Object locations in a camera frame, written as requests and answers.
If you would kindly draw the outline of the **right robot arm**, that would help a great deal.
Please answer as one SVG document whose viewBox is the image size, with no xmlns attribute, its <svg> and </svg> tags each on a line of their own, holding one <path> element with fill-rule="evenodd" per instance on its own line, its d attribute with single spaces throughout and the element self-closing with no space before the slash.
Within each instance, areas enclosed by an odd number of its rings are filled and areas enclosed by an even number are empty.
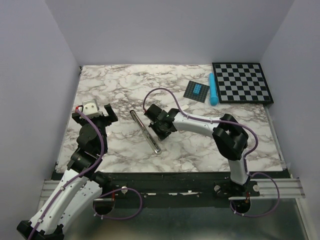
<svg viewBox="0 0 320 240">
<path fill-rule="evenodd" d="M 169 112 L 152 104 L 144 115 L 150 120 L 149 127 L 163 141 L 177 131 L 191 132 L 210 137 L 219 153 L 228 160 L 230 168 L 230 191 L 241 196 L 248 190 L 249 174 L 244 163 L 244 150 L 248 146 L 248 134 L 230 114 L 221 118 L 201 118 L 183 114 L 176 108 Z"/>
</svg>

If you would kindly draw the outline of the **black metal stapler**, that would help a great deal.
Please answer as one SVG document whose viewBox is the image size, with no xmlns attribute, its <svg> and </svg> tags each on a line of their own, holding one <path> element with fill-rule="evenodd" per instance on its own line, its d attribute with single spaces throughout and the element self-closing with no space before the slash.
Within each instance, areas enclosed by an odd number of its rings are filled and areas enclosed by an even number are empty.
<svg viewBox="0 0 320 240">
<path fill-rule="evenodd" d="M 152 135 L 149 133 L 149 131 L 147 130 L 147 128 L 145 127 L 145 125 L 143 124 L 141 119 L 138 117 L 137 113 L 134 110 L 130 110 L 129 113 L 130 113 L 132 119 L 135 121 L 135 123 L 140 128 L 142 135 L 144 136 L 145 140 L 147 141 L 147 143 L 151 147 L 152 151 L 156 155 L 159 155 L 162 152 L 161 148 L 159 147 L 157 142 L 154 140 Z"/>
</svg>

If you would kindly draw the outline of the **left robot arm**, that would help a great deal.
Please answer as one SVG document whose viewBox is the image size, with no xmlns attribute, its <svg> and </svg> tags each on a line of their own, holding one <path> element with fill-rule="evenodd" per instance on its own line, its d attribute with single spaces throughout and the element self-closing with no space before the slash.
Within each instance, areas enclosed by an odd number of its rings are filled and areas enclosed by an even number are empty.
<svg viewBox="0 0 320 240">
<path fill-rule="evenodd" d="M 30 219 L 22 220 L 17 231 L 26 240 L 62 240 L 71 223 L 96 197 L 107 197 L 111 185 L 96 171 L 108 152 L 106 128 L 118 121 L 110 104 L 99 110 L 96 99 L 77 106 L 72 119 L 81 128 L 77 149 L 71 155 L 60 182 L 41 209 Z"/>
</svg>

